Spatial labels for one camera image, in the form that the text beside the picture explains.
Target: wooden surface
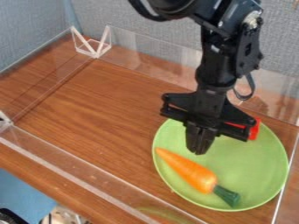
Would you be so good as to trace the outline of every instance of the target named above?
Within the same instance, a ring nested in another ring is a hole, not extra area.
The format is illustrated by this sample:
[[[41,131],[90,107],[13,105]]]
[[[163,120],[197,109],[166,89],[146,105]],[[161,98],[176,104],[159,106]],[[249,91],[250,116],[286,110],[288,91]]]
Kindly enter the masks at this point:
[[[166,120],[159,116],[165,92],[186,92],[186,88],[94,60],[17,125],[209,223],[272,223],[278,198],[246,212],[222,213],[188,202],[165,184],[151,155],[155,132]],[[266,116],[262,119],[280,136],[290,157],[298,128]],[[3,145],[0,154],[2,166],[11,173],[94,223],[141,222]],[[298,177],[299,165],[288,187],[290,198],[298,198]],[[294,211],[290,208],[282,213],[285,223],[297,223],[299,215]]]

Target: toy carrot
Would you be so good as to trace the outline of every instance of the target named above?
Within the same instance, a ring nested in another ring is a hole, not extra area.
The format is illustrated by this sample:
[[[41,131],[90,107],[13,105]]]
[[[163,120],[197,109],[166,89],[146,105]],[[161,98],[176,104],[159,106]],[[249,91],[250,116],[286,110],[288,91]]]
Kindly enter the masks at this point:
[[[213,171],[166,149],[155,148],[155,151],[196,189],[202,193],[217,193],[232,207],[240,203],[240,194],[218,185],[218,177]]]

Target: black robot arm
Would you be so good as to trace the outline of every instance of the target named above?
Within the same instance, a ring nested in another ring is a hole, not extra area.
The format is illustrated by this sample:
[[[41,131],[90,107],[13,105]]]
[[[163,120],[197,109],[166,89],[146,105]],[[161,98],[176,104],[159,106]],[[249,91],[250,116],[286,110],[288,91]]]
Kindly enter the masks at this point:
[[[155,21],[192,18],[202,25],[204,55],[196,74],[200,86],[192,94],[163,95],[162,115],[184,122],[188,148],[196,154],[205,154],[216,137],[226,135],[248,141],[257,125],[256,118],[230,103],[228,92],[245,75],[254,92],[250,73],[264,58],[260,51],[264,11],[254,0],[147,1],[157,15],[141,0],[130,0],[146,18]],[[237,95],[246,100],[253,93],[242,96],[237,92]]]

